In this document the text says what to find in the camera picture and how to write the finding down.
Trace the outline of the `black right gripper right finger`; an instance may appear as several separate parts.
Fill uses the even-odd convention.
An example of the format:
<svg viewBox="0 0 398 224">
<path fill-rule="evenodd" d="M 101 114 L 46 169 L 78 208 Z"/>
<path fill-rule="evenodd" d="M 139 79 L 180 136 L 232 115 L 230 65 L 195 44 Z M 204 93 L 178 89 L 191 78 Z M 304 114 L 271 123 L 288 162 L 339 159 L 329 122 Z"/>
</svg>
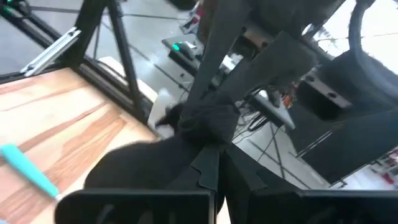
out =
<svg viewBox="0 0 398 224">
<path fill-rule="evenodd" d="M 302 190 L 237 146 L 222 166 L 232 223 L 397 223 L 395 190 Z"/>
</svg>

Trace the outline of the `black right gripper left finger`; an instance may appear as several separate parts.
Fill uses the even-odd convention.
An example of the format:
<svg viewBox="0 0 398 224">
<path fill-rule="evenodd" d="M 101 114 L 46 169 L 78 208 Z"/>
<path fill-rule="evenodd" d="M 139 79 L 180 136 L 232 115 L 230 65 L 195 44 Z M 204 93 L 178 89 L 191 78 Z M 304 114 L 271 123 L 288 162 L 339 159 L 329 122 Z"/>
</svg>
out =
<svg viewBox="0 0 398 224">
<path fill-rule="evenodd" d="M 88 189 L 65 196 L 56 223 L 215 223 L 220 152 L 205 147 L 163 190 Z"/>
</svg>

